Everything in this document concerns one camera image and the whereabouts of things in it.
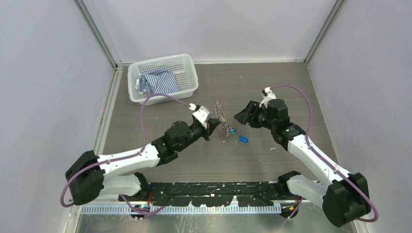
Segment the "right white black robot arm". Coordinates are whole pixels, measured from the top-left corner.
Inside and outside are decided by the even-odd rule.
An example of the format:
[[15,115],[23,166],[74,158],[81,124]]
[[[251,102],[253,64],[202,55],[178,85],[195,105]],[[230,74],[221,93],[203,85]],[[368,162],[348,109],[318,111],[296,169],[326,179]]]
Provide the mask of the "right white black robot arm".
[[290,199],[297,195],[321,207],[336,227],[360,219],[371,212],[366,178],[340,167],[319,150],[306,132],[290,121],[288,108],[281,99],[261,104],[249,101],[234,119],[242,125],[270,130],[273,140],[297,157],[318,178],[311,181],[297,171],[278,177],[278,195]]

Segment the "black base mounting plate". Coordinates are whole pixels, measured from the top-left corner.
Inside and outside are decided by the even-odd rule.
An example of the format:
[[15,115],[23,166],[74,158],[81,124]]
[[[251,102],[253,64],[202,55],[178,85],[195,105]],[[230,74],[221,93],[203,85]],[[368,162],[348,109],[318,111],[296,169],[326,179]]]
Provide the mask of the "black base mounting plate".
[[240,207],[271,206],[273,201],[296,201],[276,182],[176,182],[150,183],[133,196],[129,202],[152,201],[158,206],[226,207],[237,200]]

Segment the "white plastic perforated basket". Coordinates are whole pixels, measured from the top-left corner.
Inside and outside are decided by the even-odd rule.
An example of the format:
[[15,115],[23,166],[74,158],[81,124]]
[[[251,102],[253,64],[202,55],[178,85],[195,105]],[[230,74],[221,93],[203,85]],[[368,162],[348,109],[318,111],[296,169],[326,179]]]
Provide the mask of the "white plastic perforated basket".
[[128,67],[127,81],[130,100],[140,104],[155,93],[176,99],[188,98],[199,87],[194,62],[188,54],[132,63]]

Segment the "aluminium frame rail left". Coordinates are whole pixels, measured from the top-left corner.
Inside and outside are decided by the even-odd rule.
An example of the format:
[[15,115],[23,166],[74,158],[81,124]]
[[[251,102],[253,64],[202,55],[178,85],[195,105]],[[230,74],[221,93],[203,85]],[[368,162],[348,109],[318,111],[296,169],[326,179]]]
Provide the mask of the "aluminium frame rail left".
[[103,153],[105,141],[108,134],[110,120],[113,114],[115,101],[122,77],[124,64],[119,63],[114,68],[112,78],[109,83],[108,91],[106,93],[103,109],[101,112],[100,120],[98,121],[98,127],[94,136],[93,150],[97,155]]

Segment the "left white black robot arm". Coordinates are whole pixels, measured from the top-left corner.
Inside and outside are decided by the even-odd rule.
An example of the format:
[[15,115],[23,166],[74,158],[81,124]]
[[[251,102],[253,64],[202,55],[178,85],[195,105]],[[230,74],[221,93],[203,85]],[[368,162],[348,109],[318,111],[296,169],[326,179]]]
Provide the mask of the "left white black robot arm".
[[219,124],[216,118],[210,118],[205,125],[196,119],[191,125],[176,121],[163,136],[141,148],[110,155],[96,155],[93,150],[84,152],[65,173],[67,184],[62,193],[70,191],[73,201],[65,203],[62,195],[62,206],[84,205],[110,195],[145,200],[148,184],[137,170],[170,163],[198,139],[209,141]]

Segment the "blue white striped cloth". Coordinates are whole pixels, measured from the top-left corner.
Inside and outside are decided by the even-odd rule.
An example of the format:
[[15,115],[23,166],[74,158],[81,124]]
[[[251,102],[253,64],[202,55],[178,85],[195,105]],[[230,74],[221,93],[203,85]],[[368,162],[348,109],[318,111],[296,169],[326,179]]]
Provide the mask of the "blue white striped cloth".
[[160,67],[141,73],[135,84],[136,91],[143,94],[172,94],[180,91],[174,73]]

